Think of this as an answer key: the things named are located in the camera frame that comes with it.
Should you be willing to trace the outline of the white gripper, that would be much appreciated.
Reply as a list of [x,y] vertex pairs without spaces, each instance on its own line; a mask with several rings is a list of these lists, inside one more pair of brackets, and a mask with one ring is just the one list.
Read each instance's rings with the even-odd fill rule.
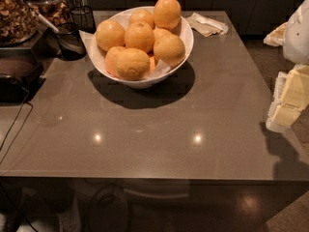
[[266,127],[270,131],[284,132],[309,105],[309,0],[302,2],[288,23],[282,23],[267,34],[264,44],[283,45],[286,59],[303,64],[295,65],[288,73],[280,72],[275,80]]

